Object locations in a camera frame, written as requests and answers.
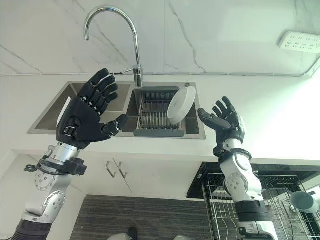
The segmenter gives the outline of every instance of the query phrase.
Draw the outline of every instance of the floor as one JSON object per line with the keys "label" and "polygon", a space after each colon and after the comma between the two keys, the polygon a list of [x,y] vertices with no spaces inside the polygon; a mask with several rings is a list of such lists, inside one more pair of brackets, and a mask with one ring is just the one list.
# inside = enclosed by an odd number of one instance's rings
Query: floor
{"label": "floor", "polygon": [[209,240],[206,205],[199,201],[87,195],[71,240],[106,240],[138,229],[139,240],[173,240],[185,235]]}

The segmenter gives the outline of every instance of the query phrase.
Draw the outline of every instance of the double sink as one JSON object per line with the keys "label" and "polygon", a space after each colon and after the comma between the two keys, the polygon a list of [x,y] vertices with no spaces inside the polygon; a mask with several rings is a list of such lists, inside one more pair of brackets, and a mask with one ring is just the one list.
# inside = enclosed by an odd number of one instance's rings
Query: double sink
{"label": "double sink", "polygon": [[[56,134],[56,124],[59,113],[63,108],[68,97],[74,98],[85,82],[71,81],[68,82],[58,93],[58,95],[51,101],[44,112],[38,117],[32,125],[29,134]],[[118,81],[118,98],[112,101],[107,111],[101,116],[101,122],[107,123],[113,121],[121,114],[127,114],[128,122],[117,137],[136,137],[137,129],[139,128],[138,122],[140,121],[139,113],[141,112],[142,91],[141,88],[136,88],[133,82]],[[152,87],[154,89],[164,87],[184,88],[185,86],[194,86],[194,82],[144,82],[144,87]],[[204,126],[197,115],[199,108],[198,96],[194,100],[194,104],[184,118],[178,125],[178,130],[183,132],[181,139],[205,139]]]}

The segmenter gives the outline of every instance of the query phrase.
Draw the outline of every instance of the cabinet door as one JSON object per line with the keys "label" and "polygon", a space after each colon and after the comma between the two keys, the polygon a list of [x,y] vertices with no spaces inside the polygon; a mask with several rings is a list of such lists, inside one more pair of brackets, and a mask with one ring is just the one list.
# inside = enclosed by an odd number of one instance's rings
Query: cabinet door
{"label": "cabinet door", "polygon": [[85,193],[87,195],[112,195],[112,196],[128,196],[129,188],[118,171],[118,166],[112,158],[92,158],[85,162],[87,169],[84,176],[80,176],[81,183],[84,183]]}
{"label": "cabinet door", "polygon": [[115,159],[133,197],[185,200],[201,162]]}

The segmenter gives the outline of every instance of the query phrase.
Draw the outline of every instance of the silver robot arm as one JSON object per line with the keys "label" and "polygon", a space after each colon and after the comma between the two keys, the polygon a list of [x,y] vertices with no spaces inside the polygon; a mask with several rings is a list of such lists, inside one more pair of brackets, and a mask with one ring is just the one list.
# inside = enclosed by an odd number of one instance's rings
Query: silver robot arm
{"label": "silver robot arm", "polygon": [[200,120],[215,130],[217,147],[213,149],[219,158],[225,176],[224,187],[235,203],[239,233],[242,239],[278,240],[275,226],[270,219],[262,196],[262,186],[252,171],[251,154],[242,149],[245,127],[229,99],[222,98],[225,105],[217,101],[215,114],[198,109]]}
{"label": "silver robot arm", "polygon": [[[229,151],[242,146],[237,139],[227,139],[224,145]],[[249,158],[244,154],[232,154],[221,162],[220,168],[225,176],[225,188],[235,203],[240,234],[255,240],[278,240],[262,196],[261,183],[252,171]]]}
{"label": "silver robot arm", "polygon": [[66,103],[56,129],[56,147],[49,146],[36,166],[27,165],[24,169],[35,173],[35,188],[13,240],[47,239],[52,223],[64,205],[72,176],[83,175],[87,169],[84,161],[78,158],[80,151],[92,142],[111,139],[125,126],[126,114],[106,124],[100,122],[110,102],[118,97],[115,81],[104,68]]}
{"label": "silver robot arm", "polygon": [[72,175],[83,175],[84,161],[80,149],[59,142],[49,146],[37,166],[27,165],[25,171],[35,172],[34,190],[26,202],[13,240],[45,240],[66,199]]}

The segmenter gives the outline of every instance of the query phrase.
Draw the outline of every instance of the dishwasher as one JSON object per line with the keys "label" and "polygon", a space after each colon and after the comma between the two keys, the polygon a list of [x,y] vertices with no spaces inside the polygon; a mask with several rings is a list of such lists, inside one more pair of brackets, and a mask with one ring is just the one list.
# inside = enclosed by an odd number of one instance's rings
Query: dishwasher
{"label": "dishwasher", "polygon": [[[290,195],[307,192],[305,184],[320,175],[320,166],[251,164],[262,185],[262,196],[279,240],[320,240],[320,210],[297,210]],[[187,192],[189,199],[204,199],[212,240],[238,240],[238,216],[224,188],[225,176],[217,162],[203,162]]]}

